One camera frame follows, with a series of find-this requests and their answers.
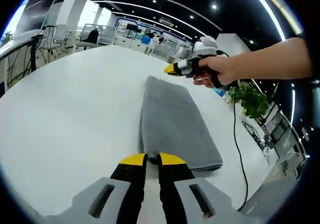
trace white table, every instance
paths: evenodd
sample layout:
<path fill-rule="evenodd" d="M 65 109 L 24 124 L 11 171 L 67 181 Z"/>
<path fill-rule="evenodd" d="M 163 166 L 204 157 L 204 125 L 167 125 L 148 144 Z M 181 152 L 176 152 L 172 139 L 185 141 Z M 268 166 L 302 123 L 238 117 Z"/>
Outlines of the white table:
<path fill-rule="evenodd" d="M 223 159 L 221 169 L 195 175 L 205 176 L 239 208 L 246 186 L 232 108 L 212 89 L 165 74 L 166 65 L 110 45 L 53 61 L 18 82 L 0 99 L 0 161 L 7 181 L 41 215 L 66 210 L 77 193 L 138 153 L 145 81 L 154 75 L 189 90 Z M 250 198 L 276 157 L 268 164 L 241 120 L 236 138 Z M 159 190 L 157 170 L 148 166 L 138 223 L 165 223 Z"/>

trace ceiling light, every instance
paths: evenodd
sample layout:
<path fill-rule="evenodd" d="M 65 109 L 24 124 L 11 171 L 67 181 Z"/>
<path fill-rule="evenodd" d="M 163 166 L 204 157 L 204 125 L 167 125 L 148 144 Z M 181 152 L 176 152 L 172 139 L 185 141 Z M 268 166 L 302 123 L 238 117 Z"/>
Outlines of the ceiling light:
<path fill-rule="evenodd" d="M 296 91 L 292 90 L 292 111 L 291 111 L 291 121 L 290 121 L 291 124 L 294 121 L 295 105 L 296 105 Z"/>
<path fill-rule="evenodd" d="M 261 88 L 258 86 L 258 84 L 256 83 L 256 81 L 253 80 L 253 79 L 251 79 L 251 80 L 252 80 L 252 82 L 255 84 L 256 88 L 258 88 L 258 90 L 262 93 L 262 90 L 261 90 Z"/>
<path fill-rule="evenodd" d="M 131 4 L 131 3 L 127 3 L 127 2 L 112 1 L 112 0 L 94 0 L 93 2 L 94 2 L 94 3 L 115 3 L 115 4 L 123 4 L 123 5 L 134 6 L 134 7 L 137 7 L 137 8 L 144 8 L 144 9 L 147 9 L 147 10 L 150 10 L 150 11 L 157 12 L 157 13 L 160 13 L 160 14 L 162 14 L 162 15 L 168 16 L 168 17 L 170 17 L 170 18 L 172 18 L 172 19 L 175 19 L 175 20 L 177 20 L 178 22 L 181 22 L 181 23 L 187 25 L 188 27 L 196 30 L 197 32 L 201 33 L 203 36 L 207 36 L 204 32 L 200 31 L 199 29 L 195 28 L 194 26 L 190 25 L 189 23 L 187 23 L 187 22 L 185 22 L 185 21 L 183 21 L 183 20 L 180 20 L 180 19 L 178 19 L 178 18 L 176 18 L 176 17 L 174 17 L 174 16 L 172 16 L 172 15 L 166 14 L 166 13 L 164 13 L 164 12 L 162 12 L 162 11 L 155 10 L 155 9 L 152 9 L 152 8 L 149 8 L 149 7 L 146 7 L 146 6 L 143 6 L 143 5 L 136 5 L 136 4 Z"/>
<path fill-rule="evenodd" d="M 114 11 L 113 13 L 114 13 L 114 14 L 123 15 L 123 13 L 121 13 L 121 12 L 116 12 L 116 11 Z M 176 29 L 173 29 L 172 27 L 169 27 L 169 26 L 167 26 L 167 25 L 164 25 L 164 24 L 162 24 L 162 23 L 159 23 L 159 22 L 156 22 L 156 21 L 154 21 L 154 20 L 150 20 L 150 19 L 147 19 L 147 18 L 144 18 L 144 17 L 141 17 L 141 16 L 137 16 L 137 15 L 131 15 L 131 14 L 126 14 L 126 15 L 127 15 L 127 16 L 130 16 L 130 17 L 134 17 L 134 18 L 140 18 L 140 19 L 142 19 L 142 20 L 146 20 L 146 21 L 149 21 L 149 22 L 151 22 L 151 23 L 158 24 L 159 26 L 168 28 L 168 29 L 170 29 L 170 30 L 172 30 L 172 31 L 175 31 L 176 33 L 179 33 L 180 35 L 185 36 L 186 38 L 189 38 L 190 40 L 192 40 L 192 38 L 191 38 L 190 36 L 188 36 L 188 35 L 180 32 L 180 31 L 178 31 L 178 30 L 176 30 Z"/>
<path fill-rule="evenodd" d="M 280 35 L 281 41 L 285 41 L 286 40 L 285 34 L 282 31 L 281 26 L 279 24 L 279 21 L 277 20 L 275 14 L 272 12 L 270 6 L 268 6 L 266 0 L 259 0 L 259 2 L 263 5 L 264 9 L 268 12 L 269 16 L 271 17 L 271 19 L 275 25 L 275 28 L 277 29 L 277 31 Z"/>

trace person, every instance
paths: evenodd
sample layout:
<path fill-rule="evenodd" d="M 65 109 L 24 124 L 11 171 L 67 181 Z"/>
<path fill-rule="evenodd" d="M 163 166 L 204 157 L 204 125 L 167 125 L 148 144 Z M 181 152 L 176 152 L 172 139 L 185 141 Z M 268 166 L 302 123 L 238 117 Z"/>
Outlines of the person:
<path fill-rule="evenodd" d="M 199 61 L 200 67 L 217 71 L 222 85 L 241 79 L 298 79 L 312 75 L 312 65 L 303 38 L 293 37 L 265 49 L 232 57 L 210 56 Z M 195 85 L 213 88 L 207 72 L 193 78 Z"/>
<path fill-rule="evenodd" d="M 159 37 L 157 36 L 157 33 L 156 33 L 152 38 L 150 46 L 152 46 L 154 48 L 155 45 L 157 45 L 157 44 L 159 44 Z"/>
<path fill-rule="evenodd" d="M 164 41 L 164 33 L 163 32 L 160 32 L 160 35 L 159 35 L 159 44 L 161 44 L 163 41 Z"/>

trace cable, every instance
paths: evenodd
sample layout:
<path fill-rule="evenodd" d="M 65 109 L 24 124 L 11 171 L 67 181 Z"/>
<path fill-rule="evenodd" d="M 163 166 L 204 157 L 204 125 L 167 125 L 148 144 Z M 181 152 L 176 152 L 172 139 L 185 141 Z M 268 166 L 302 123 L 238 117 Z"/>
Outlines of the cable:
<path fill-rule="evenodd" d="M 257 143 L 259 143 L 260 140 L 261 140 L 261 138 L 260 138 L 260 135 L 259 135 L 259 133 L 257 132 L 257 130 L 256 130 L 253 126 L 251 126 L 251 125 L 249 125 L 248 123 L 246 123 L 245 121 L 241 121 L 241 122 L 242 122 L 242 125 L 244 126 L 244 128 L 245 128 L 245 129 L 250 133 L 250 135 L 253 137 L 253 139 L 254 139 Z"/>
<path fill-rule="evenodd" d="M 48 63 L 50 62 L 50 59 L 49 59 L 49 35 L 50 35 L 50 29 L 49 29 L 49 32 L 48 32 L 48 35 L 47 35 L 47 28 L 44 29 L 44 34 L 45 34 L 45 38 L 46 38 L 46 54 L 48 56 Z"/>
<path fill-rule="evenodd" d="M 28 46 L 26 46 L 26 49 L 25 49 L 25 54 L 24 54 L 24 60 L 23 60 L 23 72 L 25 72 L 25 68 L 26 68 L 26 58 L 27 58 L 27 52 L 28 52 Z"/>
<path fill-rule="evenodd" d="M 10 88 L 10 86 L 9 86 L 9 75 L 10 75 L 10 83 L 11 83 L 11 88 L 12 88 L 12 72 L 13 72 L 14 66 L 15 66 L 15 64 L 16 64 L 16 60 L 17 60 L 17 58 L 18 58 L 18 56 L 19 56 L 20 50 L 21 50 L 21 48 L 18 50 L 18 53 L 17 53 L 16 56 L 15 56 L 15 59 L 14 59 L 14 62 L 13 62 L 13 64 L 12 64 L 12 66 L 10 65 L 10 58 L 9 58 L 9 56 L 8 56 L 9 68 L 7 69 L 7 71 L 8 71 L 8 76 L 7 76 L 7 78 L 6 78 L 6 83 L 7 83 L 7 85 L 8 85 L 9 88 Z"/>
<path fill-rule="evenodd" d="M 239 152 L 239 156 L 240 156 L 240 162 L 241 162 L 241 168 L 242 168 L 242 172 L 243 172 L 243 176 L 244 176 L 244 180 L 245 180 L 245 185 L 246 185 L 246 190 L 245 190 L 245 198 L 244 198 L 244 202 L 242 204 L 242 206 L 238 209 L 238 212 L 244 207 L 244 205 L 247 202 L 247 198 L 248 198 L 248 180 L 247 180 L 247 176 L 245 173 L 245 169 L 244 169 L 244 164 L 242 162 L 242 156 L 241 156 L 241 152 L 237 143 L 237 139 L 236 139 L 236 101 L 233 101 L 233 116 L 234 116 L 234 123 L 233 123 L 233 137 L 234 137 L 234 143 L 236 145 L 236 148 Z"/>
<path fill-rule="evenodd" d="M 46 61 L 46 59 L 45 59 L 44 52 L 43 52 L 39 47 L 37 47 L 37 49 L 41 52 L 42 57 L 43 57 L 43 60 L 44 60 L 44 63 L 47 65 L 47 61 Z"/>
<path fill-rule="evenodd" d="M 223 55 L 223 54 L 225 54 L 228 58 L 230 57 L 227 53 L 225 53 L 223 50 L 216 50 L 216 54 L 218 55 L 218 56 L 221 56 L 221 55 Z"/>
<path fill-rule="evenodd" d="M 51 33 L 50 45 L 53 42 L 54 33 L 55 33 L 55 27 L 53 27 L 53 30 L 52 30 L 52 33 Z M 47 45 L 46 45 L 46 49 L 47 49 L 47 54 L 48 54 L 48 63 L 50 63 L 50 59 L 49 59 L 49 44 L 48 44 L 48 42 L 47 42 Z"/>
<path fill-rule="evenodd" d="M 30 58 L 28 64 L 26 65 L 26 69 L 23 71 L 23 75 L 22 75 L 21 79 L 23 79 L 23 78 L 25 77 L 25 74 L 26 74 L 27 71 L 30 69 L 30 68 L 28 68 L 30 63 L 31 63 L 31 58 Z"/>

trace green leaves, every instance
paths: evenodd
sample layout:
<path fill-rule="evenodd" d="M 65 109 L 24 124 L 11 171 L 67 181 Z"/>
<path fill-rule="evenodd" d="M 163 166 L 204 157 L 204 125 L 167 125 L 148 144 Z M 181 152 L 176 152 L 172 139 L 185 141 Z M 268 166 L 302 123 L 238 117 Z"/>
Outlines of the green leaves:
<path fill-rule="evenodd" d="M 232 101 L 241 101 L 241 106 L 246 108 L 245 115 L 252 119 L 263 116 L 268 110 L 267 96 L 259 93 L 253 86 L 244 81 L 238 81 L 239 88 L 231 87 L 230 96 Z"/>
<path fill-rule="evenodd" d="M 6 43 L 8 43 L 11 40 L 11 37 L 13 36 L 13 34 L 11 34 L 11 31 L 7 31 L 2 39 L 1 39 L 1 45 L 5 45 Z"/>

